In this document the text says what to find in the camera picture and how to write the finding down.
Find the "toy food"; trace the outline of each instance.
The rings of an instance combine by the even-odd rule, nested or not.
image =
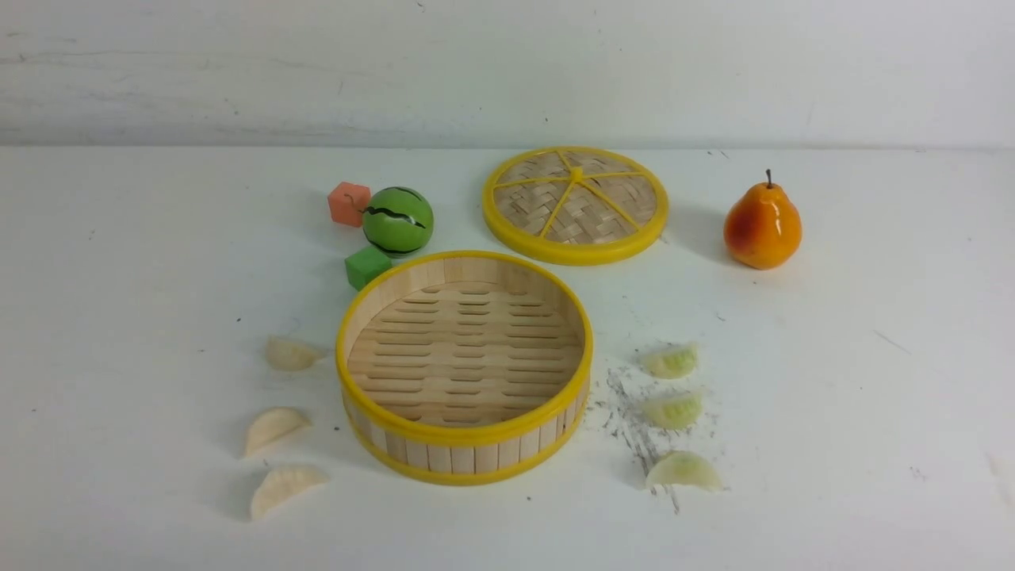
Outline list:
[[[684,450],[670,452],[656,462],[645,479],[647,488],[673,484],[696,486],[708,492],[719,492],[723,489],[723,481],[720,480],[712,462],[694,452]]]
[[[422,247],[433,233],[433,210],[418,192],[386,188],[363,209],[363,233],[385,254],[400,258]]]
[[[318,360],[324,359],[324,353],[290,340],[269,338],[264,358],[268,361],[268,366],[276,371],[294,372],[309,369]]]
[[[701,416],[701,394],[652,399],[641,404],[641,412],[661,429],[684,430]]]
[[[277,468],[265,477],[251,499],[251,519],[261,519],[269,510],[309,488],[328,482],[328,477],[310,466]]]
[[[783,187],[768,181],[752,186],[726,216],[724,237],[733,258],[756,269],[771,269],[800,246],[800,213]]]
[[[697,345],[689,344],[647,355],[641,365],[660,379],[679,379],[697,367]]]
[[[247,450],[244,455],[250,456],[261,448],[310,426],[310,420],[295,409],[279,407],[265,411],[247,429]]]

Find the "black stripe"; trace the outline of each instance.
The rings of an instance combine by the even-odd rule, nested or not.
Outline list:
[[[364,214],[385,214],[388,217],[399,218],[399,219],[405,220],[407,222],[410,222],[412,225],[418,225],[419,227],[421,227],[423,229],[426,229],[426,226],[423,225],[422,222],[418,221],[416,218],[413,218],[409,214],[403,214],[402,212],[396,212],[396,211],[391,210],[389,208],[385,208],[384,206],[382,206],[380,208],[377,208],[375,206],[367,206],[365,209],[363,209],[363,213]]]
[[[370,239],[369,237],[367,237],[366,240],[369,241],[378,249],[381,249],[382,252],[384,252],[385,254],[401,254],[401,255],[404,256],[404,255],[407,255],[407,254],[412,254],[412,253],[418,252],[419,247],[422,247],[422,245],[420,245],[419,247],[416,247],[414,249],[392,249],[390,247],[385,247],[384,245],[378,243],[377,241]]]
[[[420,202],[423,201],[423,197],[419,196],[419,193],[412,190],[411,188],[405,188],[404,186],[393,186],[392,188],[394,188],[395,190],[401,190],[402,192],[408,192],[412,196],[415,196],[416,200],[419,200]]]

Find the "green cube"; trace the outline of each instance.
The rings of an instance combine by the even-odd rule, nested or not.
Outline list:
[[[345,275],[357,292],[389,269],[391,269],[391,259],[374,245],[367,245],[345,258]]]

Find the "wooden block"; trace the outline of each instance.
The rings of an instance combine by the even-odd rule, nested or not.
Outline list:
[[[391,259],[374,245],[367,245],[345,258],[345,275],[357,292],[389,269]]]
[[[370,202],[368,187],[343,182],[328,195],[331,219],[345,225],[363,225],[363,208]]]

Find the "woven bamboo lid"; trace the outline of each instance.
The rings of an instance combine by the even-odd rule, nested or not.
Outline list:
[[[669,203],[645,166],[606,150],[562,146],[498,166],[483,189],[487,225],[539,260],[596,265],[645,249],[666,226]]]

